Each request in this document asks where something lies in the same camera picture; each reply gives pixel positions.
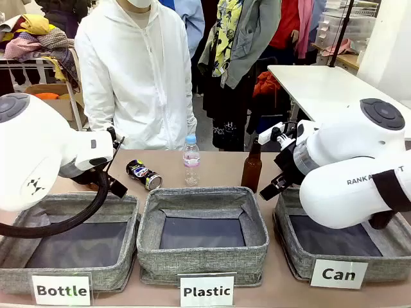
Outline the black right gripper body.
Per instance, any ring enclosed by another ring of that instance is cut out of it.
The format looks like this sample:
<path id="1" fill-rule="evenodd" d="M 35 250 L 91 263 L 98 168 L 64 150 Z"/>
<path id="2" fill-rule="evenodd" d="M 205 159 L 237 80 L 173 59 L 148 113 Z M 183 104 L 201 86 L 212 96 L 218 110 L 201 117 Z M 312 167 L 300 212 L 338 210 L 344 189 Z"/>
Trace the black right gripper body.
<path id="1" fill-rule="evenodd" d="M 305 178 L 305 175 L 299 171 L 293 159 L 295 143 L 295 141 L 292 141 L 274 159 L 274 162 L 281 170 L 281 174 L 274 178 L 274 184 L 277 188 L 288 188 L 293 184 L 301 185 Z"/>

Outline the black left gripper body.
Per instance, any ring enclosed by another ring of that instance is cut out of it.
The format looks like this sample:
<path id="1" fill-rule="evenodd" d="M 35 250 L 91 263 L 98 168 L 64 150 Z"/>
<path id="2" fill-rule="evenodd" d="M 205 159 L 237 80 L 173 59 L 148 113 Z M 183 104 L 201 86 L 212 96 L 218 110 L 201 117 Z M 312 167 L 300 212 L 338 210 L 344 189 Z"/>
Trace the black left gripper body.
<path id="1" fill-rule="evenodd" d="M 77 184 L 84 185 L 88 189 L 92 191 L 97 191 L 99 184 L 98 180 L 98 173 L 103 173 L 107 176 L 108 183 L 109 183 L 109 193 L 117 196 L 118 198 L 124 197 L 127 193 L 128 189 L 117 179 L 110 176 L 106 171 L 99 170 L 99 169 L 90 169 L 85 171 L 84 173 L 72 178 L 71 180 Z"/>

